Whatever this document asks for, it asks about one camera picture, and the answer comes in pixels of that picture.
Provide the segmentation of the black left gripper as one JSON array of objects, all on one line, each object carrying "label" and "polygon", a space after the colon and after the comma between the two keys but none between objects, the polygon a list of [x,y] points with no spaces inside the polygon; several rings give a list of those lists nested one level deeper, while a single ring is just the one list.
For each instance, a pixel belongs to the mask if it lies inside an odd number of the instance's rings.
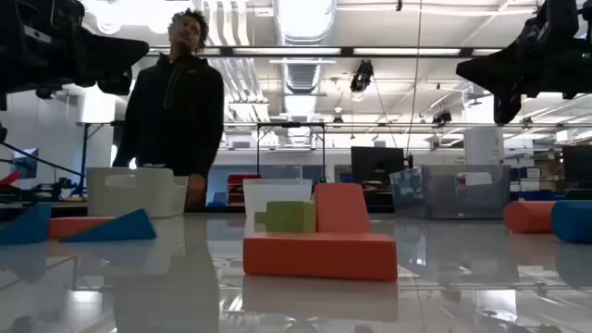
[{"label": "black left gripper", "polygon": [[79,0],[0,0],[0,110],[7,96],[75,83],[128,95],[132,67],[149,52],[145,41],[105,37],[82,28]]}]

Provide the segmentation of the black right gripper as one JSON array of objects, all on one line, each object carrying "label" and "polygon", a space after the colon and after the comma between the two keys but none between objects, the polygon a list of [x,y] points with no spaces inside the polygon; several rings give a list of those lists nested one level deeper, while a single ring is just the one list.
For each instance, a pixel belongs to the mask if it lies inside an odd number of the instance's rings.
[{"label": "black right gripper", "polygon": [[573,99],[592,93],[592,0],[580,6],[577,0],[545,0],[517,42],[456,67],[458,76],[495,94],[496,124],[516,117],[520,94],[560,93]]}]

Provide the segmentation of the orange foam cylinder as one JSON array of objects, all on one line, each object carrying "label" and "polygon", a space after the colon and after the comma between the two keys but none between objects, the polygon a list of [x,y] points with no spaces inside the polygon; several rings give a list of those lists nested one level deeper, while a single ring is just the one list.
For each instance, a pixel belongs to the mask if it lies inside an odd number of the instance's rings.
[{"label": "orange foam cylinder", "polygon": [[552,233],[552,201],[516,201],[508,203],[503,211],[504,225],[517,234]]}]

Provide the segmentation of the blue foam cylinder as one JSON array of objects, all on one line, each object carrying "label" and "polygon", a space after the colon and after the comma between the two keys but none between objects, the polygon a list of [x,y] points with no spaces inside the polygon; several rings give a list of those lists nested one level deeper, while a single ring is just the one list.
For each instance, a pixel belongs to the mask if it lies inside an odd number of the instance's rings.
[{"label": "blue foam cylinder", "polygon": [[563,242],[592,244],[592,201],[558,201],[551,210],[551,227]]}]

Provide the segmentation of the blue foam wedge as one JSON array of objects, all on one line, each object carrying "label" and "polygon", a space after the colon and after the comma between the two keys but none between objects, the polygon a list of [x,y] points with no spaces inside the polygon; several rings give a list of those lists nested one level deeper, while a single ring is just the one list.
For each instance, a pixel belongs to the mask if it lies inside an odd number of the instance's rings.
[{"label": "blue foam wedge", "polygon": [[0,245],[23,245],[48,240],[52,206],[38,203],[0,226]]},{"label": "blue foam wedge", "polygon": [[138,209],[95,228],[58,240],[61,242],[85,241],[137,241],[156,238],[153,223],[144,209]]}]

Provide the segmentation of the low orange foam block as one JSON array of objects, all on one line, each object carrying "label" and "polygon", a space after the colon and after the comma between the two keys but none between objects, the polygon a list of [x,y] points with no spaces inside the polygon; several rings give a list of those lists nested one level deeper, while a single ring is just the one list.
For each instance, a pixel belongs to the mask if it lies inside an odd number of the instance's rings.
[{"label": "low orange foam block", "polygon": [[48,239],[51,241],[61,240],[111,220],[112,217],[53,217],[49,224]]}]

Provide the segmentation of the tall orange foam block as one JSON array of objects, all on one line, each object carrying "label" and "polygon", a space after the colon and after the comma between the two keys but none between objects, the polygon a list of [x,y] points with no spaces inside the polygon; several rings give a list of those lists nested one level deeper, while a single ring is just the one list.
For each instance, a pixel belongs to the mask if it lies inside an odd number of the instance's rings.
[{"label": "tall orange foam block", "polygon": [[314,188],[318,233],[370,233],[371,223],[362,186],[323,183]]}]

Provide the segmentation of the green foam arch block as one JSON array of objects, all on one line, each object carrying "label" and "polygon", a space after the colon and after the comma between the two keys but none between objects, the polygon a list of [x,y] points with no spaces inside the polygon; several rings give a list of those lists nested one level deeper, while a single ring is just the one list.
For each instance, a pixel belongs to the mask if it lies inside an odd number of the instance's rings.
[{"label": "green foam arch block", "polygon": [[264,212],[254,213],[254,222],[265,232],[316,233],[316,207],[312,201],[272,201]]}]

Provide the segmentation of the person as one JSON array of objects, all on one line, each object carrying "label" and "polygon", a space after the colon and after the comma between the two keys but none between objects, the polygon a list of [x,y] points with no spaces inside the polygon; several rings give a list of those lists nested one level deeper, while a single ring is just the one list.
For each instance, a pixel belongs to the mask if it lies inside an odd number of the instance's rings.
[{"label": "person", "polygon": [[205,206],[207,178],[224,131],[225,87],[198,53],[209,32],[202,12],[186,9],[168,26],[169,53],[142,69],[126,108],[113,167],[163,167],[188,179],[185,206]]}]

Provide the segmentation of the white plastic bin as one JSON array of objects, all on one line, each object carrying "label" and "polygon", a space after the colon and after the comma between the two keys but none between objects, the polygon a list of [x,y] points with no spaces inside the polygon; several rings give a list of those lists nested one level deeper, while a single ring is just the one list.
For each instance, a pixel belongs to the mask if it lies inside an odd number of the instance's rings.
[{"label": "white plastic bin", "polygon": [[144,209],[149,217],[182,215],[188,178],[171,169],[89,167],[86,172],[89,216],[123,216]]}]

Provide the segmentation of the screen with blue picture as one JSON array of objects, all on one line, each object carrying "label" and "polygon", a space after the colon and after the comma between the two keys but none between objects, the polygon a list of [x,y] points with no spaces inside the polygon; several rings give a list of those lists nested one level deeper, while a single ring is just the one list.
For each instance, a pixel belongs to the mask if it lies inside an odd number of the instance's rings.
[{"label": "screen with blue picture", "polygon": [[14,152],[12,157],[13,172],[17,172],[22,179],[35,179],[37,177],[38,156],[37,148],[25,149],[24,153]]}]

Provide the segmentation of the black overhead beam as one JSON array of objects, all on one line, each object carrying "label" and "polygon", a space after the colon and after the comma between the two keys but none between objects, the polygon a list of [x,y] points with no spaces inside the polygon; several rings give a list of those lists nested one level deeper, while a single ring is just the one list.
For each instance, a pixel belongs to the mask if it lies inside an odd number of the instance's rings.
[{"label": "black overhead beam", "polygon": [[206,47],[205,57],[277,58],[473,58],[500,51],[491,47],[362,47],[362,46],[214,46]]}]

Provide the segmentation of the red storage drawers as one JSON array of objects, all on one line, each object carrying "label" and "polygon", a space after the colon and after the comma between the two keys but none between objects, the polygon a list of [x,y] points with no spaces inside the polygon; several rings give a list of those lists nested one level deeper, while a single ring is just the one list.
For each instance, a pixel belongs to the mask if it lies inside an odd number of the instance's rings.
[{"label": "red storage drawers", "polygon": [[253,174],[232,174],[228,175],[227,197],[228,206],[244,206],[243,182],[246,179],[259,179],[259,175]]}]

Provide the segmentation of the clear plastic bin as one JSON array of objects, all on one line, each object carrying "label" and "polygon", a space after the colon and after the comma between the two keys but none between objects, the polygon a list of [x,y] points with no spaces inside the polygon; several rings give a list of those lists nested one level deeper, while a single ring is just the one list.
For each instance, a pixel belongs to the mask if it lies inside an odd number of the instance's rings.
[{"label": "clear plastic bin", "polygon": [[256,212],[264,212],[271,201],[310,201],[313,182],[310,179],[245,179],[245,235],[255,233]]}]

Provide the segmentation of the silver ventilation duct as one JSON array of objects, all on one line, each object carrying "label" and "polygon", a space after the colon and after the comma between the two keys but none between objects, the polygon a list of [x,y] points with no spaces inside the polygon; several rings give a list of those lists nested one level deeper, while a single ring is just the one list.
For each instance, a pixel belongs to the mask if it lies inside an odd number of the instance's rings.
[{"label": "silver ventilation duct", "polygon": [[[332,42],[337,0],[273,0],[277,42],[315,47]],[[322,67],[318,58],[286,58],[281,66],[283,110],[293,122],[315,114]]]}]

